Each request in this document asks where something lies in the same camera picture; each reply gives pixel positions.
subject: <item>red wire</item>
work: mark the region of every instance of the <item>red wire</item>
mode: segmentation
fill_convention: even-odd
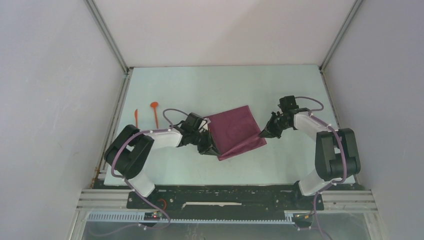
[[[162,201],[164,203],[165,206],[163,206],[163,209],[162,210],[167,209],[167,201],[165,201],[165,199],[161,198],[161,199],[158,199],[157,201],[158,202]]]

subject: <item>white panel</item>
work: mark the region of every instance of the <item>white panel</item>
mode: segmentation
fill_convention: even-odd
[[[364,1],[328,65],[391,240],[423,239],[424,1]]]
[[[315,64],[354,0],[97,0],[133,67]]]
[[[249,105],[261,129],[279,99],[287,95],[309,96],[325,105],[316,116],[336,124],[330,102],[316,65],[284,66],[206,66],[135,68],[118,125],[118,133],[128,124],[142,130],[155,129],[150,103],[159,103],[158,112],[177,108],[188,113],[207,116]],[[317,104],[298,99],[301,107]],[[179,112],[167,112],[174,122],[185,120]],[[159,127],[169,123],[158,114]],[[199,155],[193,145],[168,147],[150,152],[145,173],[155,184],[231,185],[231,184],[294,184],[314,168],[315,142],[301,131],[283,131],[281,139],[266,139],[267,145],[244,154],[218,161],[216,156]],[[351,177],[347,181],[354,183]],[[125,184],[112,177],[110,167],[106,185]]]
[[[1,239],[65,239],[123,76],[82,0],[0,3]]]

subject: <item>metal frame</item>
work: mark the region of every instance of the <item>metal frame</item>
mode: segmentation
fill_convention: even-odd
[[[327,83],[324,77],[324,71],[328,66],[335,50],[337,49],[341,39],[345,35],[348,27],[350,26],[354,16],[358,12],[359,7],[364,0],[356,0],[346,17],[340,31],[338,32],[336,38],[334,39],[331,48],[329,49],[327,55],[325,56],[321,66],[321,75],[322,80],[327,91],[333,113],[339,124],[337,112],[333,106],[331,100],[331,95],[328,90]],[[124,58],[122,57],[109,29],[107,28],[104,19],[102,18],[99,9],[97,8],[94,0],[85,0],[88,9],[92,13],[95,21],[97,22],[100,31],[104,35],[106,41],[111,47],[113,53],[115,54],[119,64],[122,69],[125,71],[126,76],[122,82],[119,96],[114,107],[113,116],[110,120],[108,134],[103,143],[103,152],[108,145],[111,144],[114,134],[117,130],[117,125],[121,117],[122,108],[124,105],[125,97],[128,91],[129,82],[131,80],[132,69],[129,69],[126,65]],[[105,161],[102,160],[101,156],[98,167],[96,168],[95,179],[104,179],[106,176],[106,167]],[[108,216],[130,216],[127,222],[134,222],[140,220],[140,214],[144,212],[154,211],[153,209],[127,209],[127,200],[129,189],[84,189],[81,192],[75,214],[72,218],[71,226],[68,232],[69,240],[81,240],[83,237],[84,229],[86,222],[93,220],[93,216],[100,216],[99,214],[106,214]],[[368,227],[368,232],[370,234],[371,240],[385,240],[387,237],[383,233],[383,225],[381,218],[379,216],[374,197],[370,190],[330,190],[322,193],[322,200],[324,205],[324,210],[319,211],[319,213],[360,213],[364,214],[365,221]],[[280,222],[274,222],[277,224],[291,223],[291,216],[293,214],[302,214],[309,213],[309,211],[284,211],[288,216],[286,221],[282,220]],[[109,217],[103,217],[102,221],[110,221]],[[181,221],[174,220],[175,223],[191,223],[192,220]]]

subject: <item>folded cloth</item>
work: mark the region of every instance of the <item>folded cloth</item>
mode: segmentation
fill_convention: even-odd
[[[247,105],[207,118],[210,119],[207,128],[221,153],[220,161],[267,144],[264,138],[258,137],[261,130]]]

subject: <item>maroon cloth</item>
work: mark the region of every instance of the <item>maroon cloth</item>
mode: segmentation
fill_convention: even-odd
[[[207,127],[221,153],[220,161],[267,144],[264,138],[258,137],[261,130],[247,105],[207,118],[210,119]]]

